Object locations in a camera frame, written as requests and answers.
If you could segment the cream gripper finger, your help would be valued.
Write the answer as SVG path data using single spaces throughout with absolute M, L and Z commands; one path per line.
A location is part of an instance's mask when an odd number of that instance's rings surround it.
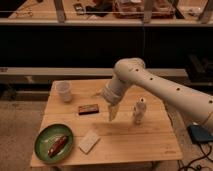
M 118 105 L 109 105 L 108 110 L 109 110 L 109 121 L 112 121 L 115 119 L 115 117 L 117 115 L 119 106 Z
M 98 90 L 96 93 L 94 93 L 92 95 L 92 97 L 96 98 L 96 97 L 103 97 L 103 89 Z

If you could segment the white ribbed gripper body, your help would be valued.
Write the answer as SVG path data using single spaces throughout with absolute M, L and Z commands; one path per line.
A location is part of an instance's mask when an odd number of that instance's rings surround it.
M 102 97 L 111 105 L 120 103 L 128 89 L 128 84 L 118 77 L 113 77 L 101 91 Z

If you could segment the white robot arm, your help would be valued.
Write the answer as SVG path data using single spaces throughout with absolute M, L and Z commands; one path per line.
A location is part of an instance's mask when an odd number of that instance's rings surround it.
M 132 86 L 144 88 L 173 105 L 193 122 L 213 133 L 213 96 L 152 74 L 140 58 L 118 60 L 114 75 L 98 92 L 108 104 L 119 104 Z

